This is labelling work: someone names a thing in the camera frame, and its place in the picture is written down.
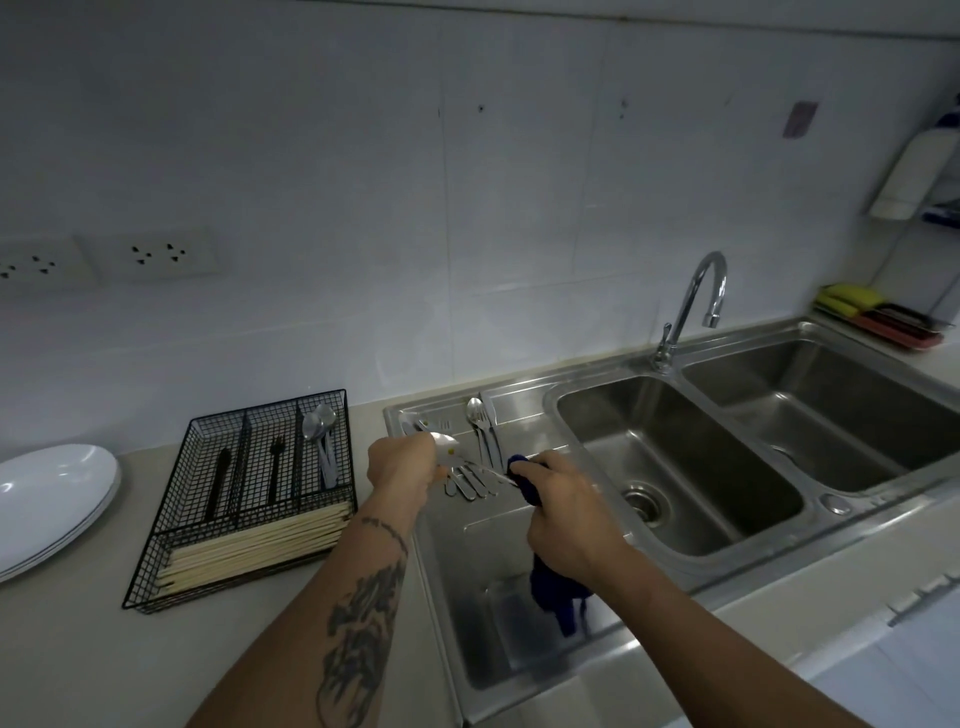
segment countertop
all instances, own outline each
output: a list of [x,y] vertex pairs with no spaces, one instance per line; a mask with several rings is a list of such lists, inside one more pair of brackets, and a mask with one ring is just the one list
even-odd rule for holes
[[[960,386],[960,344],[910,354],[886,350],[863,335],[853,337]],[[360,500],[371,489],[365,477],[367,447],[386,434],[383,408],[440,392],[350,408]],[[182,726],[316,571],[317,564],[300,567],[155,615],[121,610],[177,449],[170,445],[121,456],[123,485],[104,516],[49,561],[0,584],[3,725]],[[924,509],[717,614],[778,660],[792,663],[882,605],[960,567],[958,522],[960,498]],[[415,559],[413,554],[387,665],[379,723],[384,728],[454,721]],[[653,665],[635,649],[487,725],[653,727],[679,714]]]

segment stack of plates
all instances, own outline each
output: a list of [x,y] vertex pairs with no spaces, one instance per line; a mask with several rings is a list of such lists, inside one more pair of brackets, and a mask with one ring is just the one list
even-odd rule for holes
[[0,463],[0,581],[82,534],[119,485],[116,458],[93,445],[60,445]]

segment dish towel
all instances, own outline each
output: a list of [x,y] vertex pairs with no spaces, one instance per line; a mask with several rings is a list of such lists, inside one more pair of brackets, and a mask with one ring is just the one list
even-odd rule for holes
[[[537,486],[531,483],[522,475],[512,473],[510,465],[517,460],[527,461],[523,455],[514,455],[507,461],[507,476],[509,476],[520,492],[523,499],[530,505],[540,506],[540,494],[537,492]],[[564,637],[570,637],[577,633],[577,618],[573,611],[573,600],[581,600],[581,611],[583,611],[584,599],[593,596],[593,592],[571,578],[562,576],[548,567],[537,554],[534,554],[534,567],[530,572],[530,592],[534,601],[537,602],[544,612],[552,612],[557,618],[557,624],[560,625],[560,631]]]

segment forearm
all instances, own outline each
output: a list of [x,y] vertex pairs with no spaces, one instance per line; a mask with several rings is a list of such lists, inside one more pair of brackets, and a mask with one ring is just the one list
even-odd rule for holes
[[376,724],[406,542],[421,506],[394,485],[374,491],[317,574],[224,676],[189,728]]
[[597,593],[643,645],[695,728],[863,728],[629,550],[610,565]]

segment electrical outlet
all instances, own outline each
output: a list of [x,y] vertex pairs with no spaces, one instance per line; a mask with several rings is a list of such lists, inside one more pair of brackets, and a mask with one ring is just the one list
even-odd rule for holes
[[0,240],[0,296],[4,298],[96,285],[97,276],[72,237]]
[[206,229],[138,232],[88,238],[107,280],[141,282],[218,273]]

